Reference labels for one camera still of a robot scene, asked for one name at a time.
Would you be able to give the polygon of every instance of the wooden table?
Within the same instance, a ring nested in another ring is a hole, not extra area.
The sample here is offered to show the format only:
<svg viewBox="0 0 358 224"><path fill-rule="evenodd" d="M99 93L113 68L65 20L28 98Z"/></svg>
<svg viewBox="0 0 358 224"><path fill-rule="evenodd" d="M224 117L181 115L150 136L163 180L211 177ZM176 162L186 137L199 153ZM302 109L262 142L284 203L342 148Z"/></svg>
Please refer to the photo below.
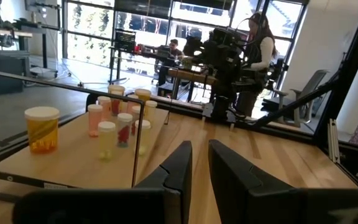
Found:
<svg viewBox="0 0 358 224"><path fill-rule="evenodd" d="M205 80L205 75L196 73L196 72L187 72L187 71L183 71L183 70L177 70L177 69L173 69L171 68L168 71L169 76L171 76L172 78L179 78L179 79L184 79L184 80L189 80L192 82L198 82L198 83L204 83L207 85L212 85L215 81L216 78L212 77L212 76L208 76L207 79Z"/></svg>
<svg viewBox="0 0 358 224"><path fill-rule="evenodd" d="M17 31L15 30L15 35L21 36L21 37L32 37L32 34L29 32L22 32L22 31ZM0 29L0 35L11 35L12 32L10 30L6 30L6 29Z"/></svg>
<svg viewBox="0 0 358 224"><path fill-rule="evenodd" d="M152 157L140 179L147 177L184 140L193 146L191 224L220 223L218 208L209 178L208 141L218 139L264 171L294 186L310 188L356 188L356 185L315 146L266 134L203 123L200 119L170 114L168 125L153 149ZM66 164L67 169L76 164ZM54 169L55 163L49 164ZM29 186L0 180L0 192L23 195L35 190ZM0 223L9 223L13 204L0 202Z"/></svg>
<svg viewBox="0 0 358 224"><path fill-rule="evenodd" d="M150 159L167 115L168 111L156 109L149 148L138 159L138 178ZM27 147L0 162L0 173L7 180L18 180L37 187L131 188L135 139L136 136L131 136L128 148L116 147L111 161L101 161L98 138L88 136L88 114L84 114L59 129L58 149L55 152L32 154Z"/></svg>

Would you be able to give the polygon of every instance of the black vest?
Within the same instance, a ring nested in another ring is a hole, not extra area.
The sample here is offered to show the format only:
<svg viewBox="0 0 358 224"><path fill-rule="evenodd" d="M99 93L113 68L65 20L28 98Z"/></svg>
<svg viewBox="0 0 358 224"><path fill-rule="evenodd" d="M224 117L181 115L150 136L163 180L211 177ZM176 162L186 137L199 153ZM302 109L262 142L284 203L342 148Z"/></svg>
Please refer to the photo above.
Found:
<svg viewBox="0 0 358 224"><path fill-rule="evenodd" d="M255 42L249 44L246 47L244 56L248 58L248 61L247 61L248 64L259 63L262 61L262 54L260 53L260 43L262 43L262 40L265 37L270 37L274 40L272 35L262 33L262 34L259 34L259 36ZM260 70L259 72L267 73L267 71L268 71L268 69L266 68L266 69Z"/></svg>

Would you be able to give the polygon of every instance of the camera rig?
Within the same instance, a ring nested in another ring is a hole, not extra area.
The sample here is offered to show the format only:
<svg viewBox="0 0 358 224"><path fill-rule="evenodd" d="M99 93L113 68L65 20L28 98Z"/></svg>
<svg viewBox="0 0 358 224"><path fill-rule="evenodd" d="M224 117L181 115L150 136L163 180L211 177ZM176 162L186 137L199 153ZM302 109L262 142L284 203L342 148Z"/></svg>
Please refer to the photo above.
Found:
<svg viewBox="0 0 358 224"><path fill-rule="evenodd" d="M183 53L192 57L194 64L203 64L206 76L216 78L211 90L212 100L204 111L204 116L213 120L235 123L236 119L244 119L245 116L232 106L236 103L237 93L264 88L273 90L273 84L288 68L283 59L270 65L268 73L245 67L247 39L234 29L215 28L204 43L199 37L188 36L186 39Z"/></svg>

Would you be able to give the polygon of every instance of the man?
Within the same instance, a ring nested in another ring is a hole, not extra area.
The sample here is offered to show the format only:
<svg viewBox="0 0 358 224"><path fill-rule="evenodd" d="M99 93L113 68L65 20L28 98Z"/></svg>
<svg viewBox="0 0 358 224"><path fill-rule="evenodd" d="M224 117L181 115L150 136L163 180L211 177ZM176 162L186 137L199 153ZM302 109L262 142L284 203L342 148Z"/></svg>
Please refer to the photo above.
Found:
<svg viewBox="0 0 358 224"><path fill-rule="evenodd" d="M185 55L183 54L182 51L177 49L178 44L179 44L178 40L172 39L169 44L169 48L170 48L171 57L181 60ZM166 76L168 75L168 69L169 69L169 67L172 67L173 64L174 64L174 62L171 60L166 60L163 63L163 66L160 68L160 72L158 73L158 85L159 86L165 84L165 81L167 79Z"/></svg>

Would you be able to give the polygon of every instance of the person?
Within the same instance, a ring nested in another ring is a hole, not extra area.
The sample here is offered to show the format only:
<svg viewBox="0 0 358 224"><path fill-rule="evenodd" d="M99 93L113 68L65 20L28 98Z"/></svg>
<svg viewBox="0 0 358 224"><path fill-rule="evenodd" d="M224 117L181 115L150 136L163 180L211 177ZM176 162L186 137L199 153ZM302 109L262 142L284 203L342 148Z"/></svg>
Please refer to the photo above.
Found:
<svg viewBox="0 0 358 224"><path fill-rule="evenodd" d="M253 76L257 85L252 91L239 94L235 109L245 116L252 116L252 109L258 95L264 89L270 61L277 56L275 39L269 27L269 20L260 12L253 14L249 19L248 45L244 51L247 61L242 65L246 74Z"/></svg>
<svg viewBox="0 0 358 224"><path fill-rule="evenodd" d="M177 59L181 60L185 56L185 54L183 54L183 52L178 49L178 45L179 45L178 40L172 39L170 41L170 44L169 44L170 54L171 54L170 57L177 58ZM172 67L173 64L174 64L174 62L171 60L164 61L163 66L161 66L160 71L158 73L158 85L159 86L165 84L166 79L167 79L166 76L168 75L168 69L169 69L169 67Z"/></svg>

